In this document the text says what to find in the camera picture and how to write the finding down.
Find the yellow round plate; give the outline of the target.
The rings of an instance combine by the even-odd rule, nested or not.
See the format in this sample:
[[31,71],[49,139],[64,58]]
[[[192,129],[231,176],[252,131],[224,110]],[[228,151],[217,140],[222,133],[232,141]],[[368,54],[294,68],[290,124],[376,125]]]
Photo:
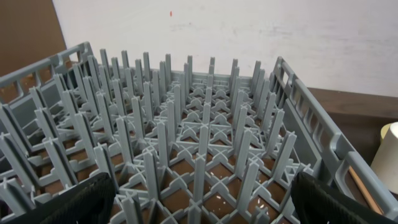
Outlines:
[[390,126],[391,126],[391,123],[386,124],[386,125],[384,125],[384,126],[381,128],[381,131],[380,131],[380,143],[383,142],[383,140],[384,140],[384,138],[385,138],[385,136],[386,136],[386,134],[387,134],[387,132],[388,132]]

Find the white paper cup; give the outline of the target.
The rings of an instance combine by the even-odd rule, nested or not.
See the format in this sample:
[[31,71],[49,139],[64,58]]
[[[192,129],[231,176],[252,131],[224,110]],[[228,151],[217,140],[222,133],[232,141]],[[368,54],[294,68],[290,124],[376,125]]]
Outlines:
[[397,122],[386,131],[371,169],[391,192],[397,194]]

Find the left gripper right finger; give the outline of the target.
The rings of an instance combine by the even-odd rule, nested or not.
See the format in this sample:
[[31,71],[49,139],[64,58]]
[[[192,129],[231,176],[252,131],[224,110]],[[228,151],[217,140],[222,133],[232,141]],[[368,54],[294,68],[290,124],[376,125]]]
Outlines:
[[291,197],[301,223],[394,223],[300,171],[293,179]]

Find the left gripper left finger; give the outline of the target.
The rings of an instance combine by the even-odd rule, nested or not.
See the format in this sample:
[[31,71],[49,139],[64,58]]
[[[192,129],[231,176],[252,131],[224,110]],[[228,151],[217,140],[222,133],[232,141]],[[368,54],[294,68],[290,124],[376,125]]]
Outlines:
[[109,221],[115,196],[110,175],[101,172],[9,223],[104,224]]

